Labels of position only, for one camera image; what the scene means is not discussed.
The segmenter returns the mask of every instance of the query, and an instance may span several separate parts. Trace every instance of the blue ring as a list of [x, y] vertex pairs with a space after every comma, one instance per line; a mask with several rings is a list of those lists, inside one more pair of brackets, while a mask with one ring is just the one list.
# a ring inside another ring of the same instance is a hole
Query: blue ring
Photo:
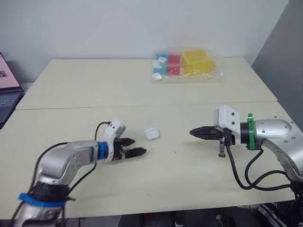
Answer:
[[63, 207], [65, 206], [66, 202], [41, 202], [34, 200], [26, 193], [21, 193], [18, 197], [19, 200], [24, 201], [28, 204], [31, 204], [36, 207]]
[[105, 150], [107, 149], [107, 144], [105, 142], [98, 142], [99, 145], [99, 160], [104, 158]]

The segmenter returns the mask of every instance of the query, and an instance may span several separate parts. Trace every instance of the plastic bag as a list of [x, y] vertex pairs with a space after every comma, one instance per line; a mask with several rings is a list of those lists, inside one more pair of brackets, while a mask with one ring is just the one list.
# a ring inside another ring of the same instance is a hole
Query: plastic bag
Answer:
[[152, 80], [156, 83], [218, 83], [224, 80], [218, 57], [205, 49], [178, 49], [156, 52]]

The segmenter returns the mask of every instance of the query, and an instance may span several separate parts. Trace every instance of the silver robot arm segment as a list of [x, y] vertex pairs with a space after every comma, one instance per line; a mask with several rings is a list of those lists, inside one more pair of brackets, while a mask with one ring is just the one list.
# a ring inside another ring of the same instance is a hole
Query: silver robot arm segment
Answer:
[[94, 140], [75, 141], [55, 148], [41, 159], [38, 181], [69, 185], [82, 166], [98, 161], [98, 151], [98, 143]]
[[303, 134], [293, 121], [272, 117], [254, 122], [255, 142], [272, 150], [287, 176], [303, 182]]

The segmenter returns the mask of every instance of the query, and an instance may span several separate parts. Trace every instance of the laptop screen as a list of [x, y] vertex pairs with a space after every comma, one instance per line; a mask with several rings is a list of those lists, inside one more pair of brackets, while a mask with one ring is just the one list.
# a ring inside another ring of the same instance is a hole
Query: laptop screen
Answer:
[[9, 69], [4, 57], [0, 53], [0, 89], [9, 87], [19, 87], [16, 78]]

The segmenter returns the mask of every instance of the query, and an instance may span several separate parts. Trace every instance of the white table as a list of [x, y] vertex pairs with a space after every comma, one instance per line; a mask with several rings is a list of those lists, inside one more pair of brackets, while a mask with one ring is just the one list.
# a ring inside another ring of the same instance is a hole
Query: white table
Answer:
[[52, 60], [17, 109], [277, 101], [243, 58], [217, 64], [224, 83], [154, 84], [151, 60]]
[[[68, 202], [67, 217], [90, 217], [237, 206], [293, 199], [289, 189], [262, 192], [241, 189], [232, 174], [228, 158], [218, 157], [218, 145], [189, 135], [189, 130], [213, 124], [213, 111], [222, 104], [167, 105], [134, 107], [65, 108], [18, 110], [0, 131], [0, 219], [10, 218], [21, 192], [26, 192], [37, 157], [49, 146], [93, 138], [98, 122], [123, 119], [124, 136], [136, 146], [148, 149], [138, 158], [103, 164], [74, 190], [75, 202]], [[285, 116], [277, 102], [229, 104], [246, 121]], [[160, 129], [161, 138], [143, 139], [143, 131]], [[233, 148], [240, 178], [256, 151]], [[91, 167], [82, 168], [78, 178]], [[251, 167], [252, 180], [269, 170], [281, 170], [275, 155], [265, 149]], [[287, 183], [273, 175], [260, 185]]]

